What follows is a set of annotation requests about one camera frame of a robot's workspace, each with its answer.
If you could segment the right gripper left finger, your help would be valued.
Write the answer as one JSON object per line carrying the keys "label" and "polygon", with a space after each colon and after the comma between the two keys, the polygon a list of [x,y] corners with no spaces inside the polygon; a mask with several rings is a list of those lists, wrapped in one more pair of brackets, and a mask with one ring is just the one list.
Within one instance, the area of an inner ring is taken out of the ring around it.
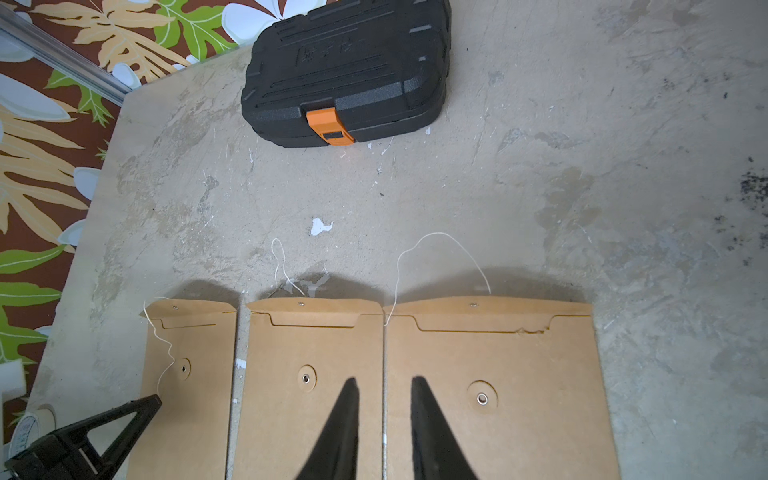
{"label": "right gripper left finger", "polygon": [[296,480],[354,480],[359,445],[359,389],[348,378]]}

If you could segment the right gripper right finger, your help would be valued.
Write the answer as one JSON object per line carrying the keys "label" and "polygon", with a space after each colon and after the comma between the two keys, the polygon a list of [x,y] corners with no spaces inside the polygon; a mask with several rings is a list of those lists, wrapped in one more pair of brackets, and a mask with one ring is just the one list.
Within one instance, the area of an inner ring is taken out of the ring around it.
{"label": "right gripper right finger", "polygon": [[411,381],[411,438],[415,479],[477,479],[421,376]]}

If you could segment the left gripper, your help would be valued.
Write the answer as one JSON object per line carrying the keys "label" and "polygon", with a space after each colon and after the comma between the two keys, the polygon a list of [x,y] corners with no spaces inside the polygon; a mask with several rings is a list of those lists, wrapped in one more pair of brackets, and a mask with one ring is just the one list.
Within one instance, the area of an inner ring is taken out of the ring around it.
{"label": "left gripper", "polygon": [[12,479],[113,479],[159,413],[151,394],[60,427],[6,462]]}

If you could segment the brown file bag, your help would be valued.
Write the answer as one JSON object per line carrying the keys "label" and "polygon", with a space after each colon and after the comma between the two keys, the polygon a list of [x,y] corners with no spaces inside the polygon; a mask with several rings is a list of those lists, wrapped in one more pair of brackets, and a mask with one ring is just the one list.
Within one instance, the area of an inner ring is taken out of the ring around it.
{"label": "brown file bag", "polygon": [[472,477],[619,477],[590,305],[449,297],[387,313],[388,478],[414,475],[411,384],[418,377]]}
{"label": "brown file bag", "polygon": [[341,408],[356,427],[353,473],[383,473],[383,322],[380,304],[361,299],[271,298],[251,312],[238,424],[236,479],[294,479]]}
{"label": "brown file bag", "polygon": [[237,310],[158,299],[144,307],[140,394],[162,405],[132,449],[130,479],[222,479],[226,473]]}

